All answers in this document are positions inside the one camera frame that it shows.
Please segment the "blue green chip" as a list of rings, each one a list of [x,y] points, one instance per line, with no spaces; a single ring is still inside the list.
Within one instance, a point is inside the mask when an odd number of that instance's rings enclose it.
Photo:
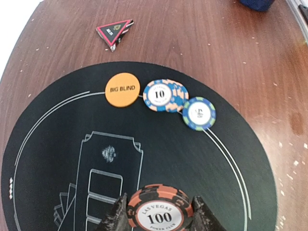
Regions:
[[[203,131],[211,128],[216,121],[216,109],[206,98],[194,97],[183,107],[182,119],[191,129]]]

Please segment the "orange hundred chip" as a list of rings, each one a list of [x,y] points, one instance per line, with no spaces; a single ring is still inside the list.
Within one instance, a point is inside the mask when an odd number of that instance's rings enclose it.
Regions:
[[[193,218],[190,200],[182,190],[152,184],[136,191],[127,206],[128,223],[144,231],[184,231]]]

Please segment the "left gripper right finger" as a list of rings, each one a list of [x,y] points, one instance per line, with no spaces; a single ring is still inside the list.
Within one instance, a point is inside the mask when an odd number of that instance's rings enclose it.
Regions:
[[[226,231],[201,196],[193,197],[192,208],[191,231]]]

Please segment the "orange big blind button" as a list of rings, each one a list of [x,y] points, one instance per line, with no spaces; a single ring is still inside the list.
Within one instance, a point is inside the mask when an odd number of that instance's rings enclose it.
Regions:
[[[106,100],[114,107],[127,107],[133,104],[140,93],[140,82],[131,73],[119,73],[106,84]]]

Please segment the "blue ten chips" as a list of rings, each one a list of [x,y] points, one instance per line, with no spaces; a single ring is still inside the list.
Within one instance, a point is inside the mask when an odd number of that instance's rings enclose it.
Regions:
[[[179,82],[157,79],[147,84],[142,97],[144,103],[153,111],[176,113],[183,109],[189,99],[189,93]]]

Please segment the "red black triangle marker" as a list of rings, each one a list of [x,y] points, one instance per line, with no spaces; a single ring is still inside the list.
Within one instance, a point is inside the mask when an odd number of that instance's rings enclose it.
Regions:
[[[119,21],[96,27],[96,32],[105,41],[111,52],[116,50],[124,35],[134,25],[133,19]]]

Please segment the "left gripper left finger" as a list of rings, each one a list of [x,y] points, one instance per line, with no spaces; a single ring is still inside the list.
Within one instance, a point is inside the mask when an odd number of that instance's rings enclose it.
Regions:
[[[118,197],[113,207],[104,215],[95,231],[130,231],[127,216],[128,197],[124,193]]]

